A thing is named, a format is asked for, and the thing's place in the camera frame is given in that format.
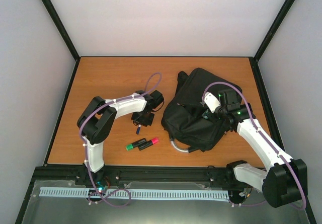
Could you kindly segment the blue capped white marker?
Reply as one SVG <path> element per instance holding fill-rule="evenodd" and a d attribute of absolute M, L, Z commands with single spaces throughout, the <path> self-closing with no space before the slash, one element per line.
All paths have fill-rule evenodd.
<path fill-rule="evenodd" d="M 141 124 L 139 124 L 139 125 L 137 126 L 137 130 L 136 130 L 136 134 L 137 134 L 137 135 L 139 135 L 139 133 L 140 133 L 140 129 L 141 129 Z"/>

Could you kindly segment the pink black highlighter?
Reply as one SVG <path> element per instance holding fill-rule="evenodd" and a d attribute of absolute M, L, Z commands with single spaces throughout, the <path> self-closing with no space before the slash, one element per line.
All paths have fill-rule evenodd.
<path fill-rule="evenodd" d="M 138 147 L 138 149 L 140 150 L 140 151 L 142 151 L 142 150 L 144 150 L 144 149 L 146 149 L 146 148 L 148 148 L 148 147 L 150 147 L 150 146 L 153 146 L 153 145 L 155 145 L 155 144 L 157 144 L 159 142 L 159 139 L 156 137 L 156 138 L 153 138 L 153 139 L 151 139 L 151 140 L 149 140 L 149 141 L 147 141 L 147 142 L 145 142 L 144 144 L 141 144 L 139 147 Z"/>

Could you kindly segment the green black highlighter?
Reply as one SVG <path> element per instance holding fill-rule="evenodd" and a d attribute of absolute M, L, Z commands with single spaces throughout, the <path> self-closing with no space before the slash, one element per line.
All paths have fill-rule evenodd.
<path fill-rule="evenodd" d="M 125 149 L 126 149 L 127 151 L 129 151 L 129 150 L 132 150 L 132 149 L 134 149 L 134 148 L 136 148 L 136 147 L 138 147 L 138 146 L 140 146 L 140 145 L 142 145 L 142 144 L 144 144 L 144 143 L 146 143 L 146 139 L 145 139 L 145 138 L 142 138 L 142 139 L 139 139 L 139 140 L 137 140 L 137 141 L 135 141 L 135 142 L 133 142 L 133 143 L 128 144 L 128 145 L 125 147 Z"/>

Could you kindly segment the black student bag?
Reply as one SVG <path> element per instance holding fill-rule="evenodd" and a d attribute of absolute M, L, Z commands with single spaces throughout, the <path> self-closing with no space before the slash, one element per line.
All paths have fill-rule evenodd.
<path fill-rule="evenodd" d="M 170 140 L 187 144 L 188 152 L 213 149 L 224 133 L 230 130 L 227 121 L 213 123 L 202 116 L 208 109 L 205 104 L 201 104 L 203 93 L 213 82 L 231 84 L 242 92 L 240 86 L 205 69 L 196 68 L 190 74 L 181 71 L 178 73 L 175 96 L 164 110 L 161 121 L 163 128 L 168 132 Z"/>

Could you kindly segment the green white glue stick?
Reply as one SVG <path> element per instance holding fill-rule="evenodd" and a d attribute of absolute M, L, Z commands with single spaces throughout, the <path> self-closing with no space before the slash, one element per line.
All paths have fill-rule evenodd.
<path fill-rule="evenodd" d="M 209 112 L 208 111 L 205 111 L 204 113 L 203 113 L 203 118 L 205 118 L 205 119 L 209 119 L 209 117 L 208 117 L 208 114 L 209 114 Z"/>

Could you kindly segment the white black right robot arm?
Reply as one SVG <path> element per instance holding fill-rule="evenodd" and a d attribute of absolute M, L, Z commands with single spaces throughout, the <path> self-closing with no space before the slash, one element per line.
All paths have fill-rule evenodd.
<path fill-rule="evenodd" d="M 298 210 L 307 205 L 307 165 L 294 159 L 279 147 L 259 124 L 248 102 L 238 101 L 242 93 L 237 88 L 213 95 L 204 91 L 202 104 L 218 118 L 225 120 L 231 131 L 239 134 L 255 151 L 265 169 L 247 163 L 235 164 L 233 177 L 262 192 L 266 202 L 277 208 L 291 204 Z"/>

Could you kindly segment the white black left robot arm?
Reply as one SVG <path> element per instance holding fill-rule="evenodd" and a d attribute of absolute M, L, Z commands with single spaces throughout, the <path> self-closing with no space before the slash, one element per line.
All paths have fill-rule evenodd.
<path fill-rule="evenodd" d="M 85 166 L 89 169 L 87 179 L 94 185 L 104 181 L 105 173 L 103 145 L 108 137 L 114 120 L 131 114 L 131 121 L 135 125 L 151 126 L 154 113 L 164 103 L 161 92 L 152 93 L 137 91 L 130 96 L 114 100 L 104 100 L 94 97 L 77 121 L 79 134 L 84 141 Z"/>

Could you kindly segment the black aluminium frame rail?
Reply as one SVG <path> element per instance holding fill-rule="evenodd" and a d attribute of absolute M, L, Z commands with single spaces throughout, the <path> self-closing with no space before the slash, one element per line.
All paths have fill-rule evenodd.
<path fill-rule="evenodd" d="M 122 187 L 130 182 L 198 183 L 210 187 L 241 188 L 246 184 L 232 179 L 229 168 L 210 167 L 148 167 L 105 166 L 92 174 L 96 185 Z M 36 167 L 32 181 L 72 180 L 76 185 L 91 187 L 87 168 L 82 165 L 47 165 Z"/>

